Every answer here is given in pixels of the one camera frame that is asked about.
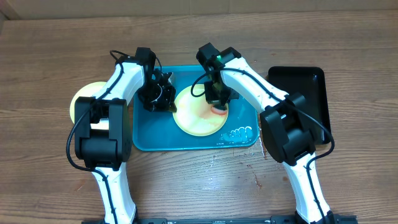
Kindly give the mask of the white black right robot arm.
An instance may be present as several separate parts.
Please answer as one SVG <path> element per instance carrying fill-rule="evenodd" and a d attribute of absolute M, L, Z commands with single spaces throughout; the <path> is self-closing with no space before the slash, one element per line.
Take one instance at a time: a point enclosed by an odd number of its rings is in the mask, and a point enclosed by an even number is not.
<path fill-rule="evenodd" d="M 203 67 L 206 102 L 218 109 L 238 96 L 243 96 L 260 116 L 262 140 L 271 157 L 287 171 L 295 195 L 297 223 L 334 223 L 317 175 L 316 161 L 328 155 L 317 155 L 317 128 L 328 136 L 331 132 L 306 113 L 303 95 L 280 90 L 255 72 L 234 48 L 217 50 L 211 43 L 198 49 L 196 59 Z"/>

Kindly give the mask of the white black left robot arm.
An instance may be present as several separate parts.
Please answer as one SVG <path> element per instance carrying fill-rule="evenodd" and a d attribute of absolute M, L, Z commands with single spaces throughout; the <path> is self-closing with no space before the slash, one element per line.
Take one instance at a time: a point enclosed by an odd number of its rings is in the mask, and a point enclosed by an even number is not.
<path fill-rule="evenodd" d="M 115 71 L 92 96 L 79 96 L 74 105 L 74 125 L 66 143 L 69 163 L 93 174 L 103 200 L 102 223 L 138 223 L 127 180 L 126 164 L 132 149 L 128 105 L 138 96 L 150 112 L 175 112 L 172 73 L 156 68 L 159 61 L 149 48 L 135 55 L 112 50 Z"/>

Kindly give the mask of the yellow-green plate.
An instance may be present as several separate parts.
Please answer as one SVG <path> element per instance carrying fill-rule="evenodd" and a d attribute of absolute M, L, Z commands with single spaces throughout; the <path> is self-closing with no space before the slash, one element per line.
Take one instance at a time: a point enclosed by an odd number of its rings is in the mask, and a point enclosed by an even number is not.
<path fill-rule="evenodd" d="M 85 85 L 83 88 L 78 90 L 75 95 L 73 96 L 71 103 L 70 103 L 70 118 L 72 120 L 72 123 L 75 123 L 75 102 L 78 99 L 78 97 L 91 97 L 93 96 L 96 92 L 100 91 L 102 87 L 105 86 L 105 82 L 94 82 Z"/>
<path fill-rule="evenodd" d="M 228 114 L 220 116 L 212 113 L 213 105 L 206 102 L 205 95 L 194 97 L 191 88 L 188 86 L 177 95 L 174 101 L 177 107 L 177 111 L 173 113 L 174 121 L 187 134 L 209 136 L 223 127 Z"/>

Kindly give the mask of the pink green sponge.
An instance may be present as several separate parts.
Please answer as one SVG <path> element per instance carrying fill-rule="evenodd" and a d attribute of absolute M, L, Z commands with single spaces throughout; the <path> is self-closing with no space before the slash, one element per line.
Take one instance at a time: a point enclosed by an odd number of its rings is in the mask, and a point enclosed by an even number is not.
<path fill-rule="evenodd" d="M 217 107 L 217 106 L 212 106 L 211 107 L 211 112 L 220 116 L 224 116 L 228 114 L 228 109 L 225 107 Z"/>

